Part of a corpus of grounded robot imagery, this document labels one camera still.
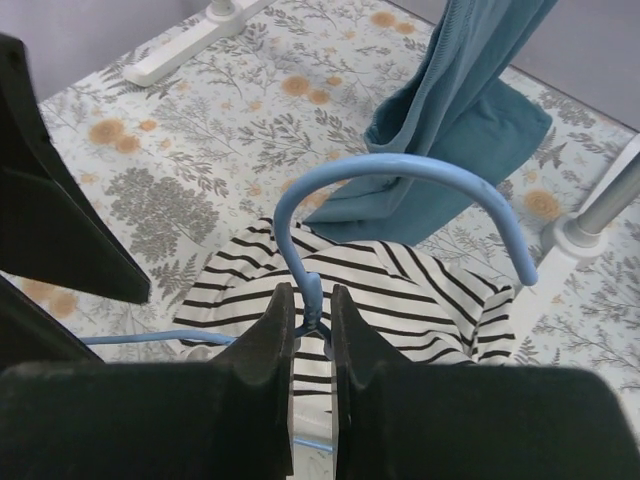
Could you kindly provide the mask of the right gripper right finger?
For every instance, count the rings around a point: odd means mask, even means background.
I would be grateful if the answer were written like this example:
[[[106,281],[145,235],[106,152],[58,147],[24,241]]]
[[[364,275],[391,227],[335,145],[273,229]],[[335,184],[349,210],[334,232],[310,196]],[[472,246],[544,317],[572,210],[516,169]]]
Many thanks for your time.
[[[338,479],[635,479],[620,404],[579,369],[424,364],[331,298]]]

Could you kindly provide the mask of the black white striped tank top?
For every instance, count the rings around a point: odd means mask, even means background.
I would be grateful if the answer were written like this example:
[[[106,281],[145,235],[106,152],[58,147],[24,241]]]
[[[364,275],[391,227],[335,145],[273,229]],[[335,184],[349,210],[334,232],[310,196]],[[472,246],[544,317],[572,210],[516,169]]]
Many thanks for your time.
[[[173,327],[240,336],[252,326],[276,285],[294,281],[271,229],[262,218],[214,254]],[[414,362],[500,365],[510,355],[511,286],[397,243],[339,244],[301,225],[291,234],[305,269],[321,278],[325,324],[333,288],[342,285],[363,319]]]

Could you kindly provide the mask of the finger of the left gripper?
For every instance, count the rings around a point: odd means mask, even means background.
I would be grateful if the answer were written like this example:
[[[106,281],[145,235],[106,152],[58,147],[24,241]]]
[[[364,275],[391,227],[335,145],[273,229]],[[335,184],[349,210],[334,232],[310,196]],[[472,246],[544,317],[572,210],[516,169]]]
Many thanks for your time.
[[[79,338],[1,278],[1,371],[29,362],[103,360]]]
[[[23,42],[1,37],[1,269],[143,304],[150,280],[75,182],[41,117]]]

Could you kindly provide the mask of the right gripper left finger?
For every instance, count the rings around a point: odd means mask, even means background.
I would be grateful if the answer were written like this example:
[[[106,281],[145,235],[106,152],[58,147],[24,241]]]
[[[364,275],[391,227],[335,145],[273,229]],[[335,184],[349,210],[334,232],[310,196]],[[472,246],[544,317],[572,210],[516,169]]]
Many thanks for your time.
[[[283,479],[293,471],[292,287],[210,361],[1,371],[5,479]]]

